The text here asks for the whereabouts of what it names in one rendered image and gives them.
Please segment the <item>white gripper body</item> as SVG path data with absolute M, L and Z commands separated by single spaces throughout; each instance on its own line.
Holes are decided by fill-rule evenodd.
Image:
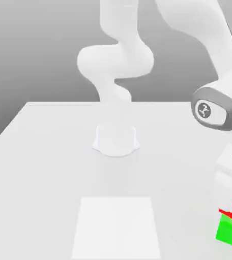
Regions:
M 218 209 L 232 212 L 232 176 L 222 171 L 215 173 L 213 199 Z

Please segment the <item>small green cube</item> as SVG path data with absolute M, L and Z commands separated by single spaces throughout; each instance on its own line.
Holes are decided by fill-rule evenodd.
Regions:
M 224 214 L 220 217 L 215 238 L 232 246 L 232 219 Z

